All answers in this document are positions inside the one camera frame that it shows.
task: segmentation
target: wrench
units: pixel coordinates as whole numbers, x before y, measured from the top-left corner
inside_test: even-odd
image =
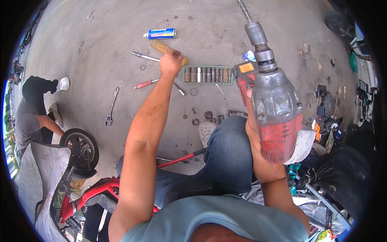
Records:
[[[116,89],[115,89],[115,91],[114,91],[114,95],[113,95],[113,100],[111,101],[111,104],[110,104],[109,113],[108,113],[108,115],[104,118],[104,121],[105,121],[105,125],[106,125],[106,126],[110,126],[111,123],[113,122],[113,119],[111,118],[111,111],[112,111],[112,109],[113,109],[114,102],[116,101],[116,97],[117,97],[118,90],[119,90],[119,88],[116,87]]]

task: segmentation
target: blue spray can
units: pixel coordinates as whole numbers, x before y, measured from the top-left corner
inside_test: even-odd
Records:
[[[148,39],[170,39],[176,36],[174,28],[171,29],[151,29],[144,34]]]

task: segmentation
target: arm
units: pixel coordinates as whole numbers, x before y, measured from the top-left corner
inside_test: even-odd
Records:
[[[109,240],[119,241],[133,226],[152,218],[156,151],[168,115],[173,81],[182,68],[178,51],[160,59],[161,77],[130,125],[120,180],[120,199],[109,223]]]
[[[50,119],[46,115],[35,115],[39,122],[40,128],[46,127],[52,132],[56,133],[60,137],[64,134],[64,131],[55,123],[54,120]]]
[[[282,212],[299,219],[309,232],[309,220],[304,212],[293,203],[293,199],[286,180],[283,164],[267,162],[261,155],[259,135],[255,130],[253,112],[251,107],[252,89],[247,91],[247,112],[249,119],[246,122],[246,133],[250,139],[253,154],[253,170],[256,178],[261,183],[265,206],[274,207]]]

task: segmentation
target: green socket tray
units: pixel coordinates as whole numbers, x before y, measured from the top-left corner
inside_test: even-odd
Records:
[[[231,85],[234,82],[234,74],[231,74],[231,82],[230,83],[220,83],[220,82],[185,82],[184,81],[184,74],[185,74],[185,68],[191,68],[191,67],[209,67],[209,68],[223,68],[223,69],[232,69],[231,66],[225,66],[225,65],[185,65],[182,68],[182,82],[187,84],[218,84],[218,85]]]

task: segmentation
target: shoe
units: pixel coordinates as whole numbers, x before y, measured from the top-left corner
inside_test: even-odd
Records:
[[[57,91],[67,90],[70,88],[70,80],[68,77],[63,77],[58,81]]]
[[[58,106],[56,102],[53,102],[51,106],[48,108],[48,112],[52,112],[54,114],[55,123],[62,129],[63,128],[63,122],[62,118],[60,117],[58,113]]]
[[[199,136],[202,141],[203,148],[207,148],[207,142],[216,127],[217,124],[211,121],[204,121],[199,125]]]

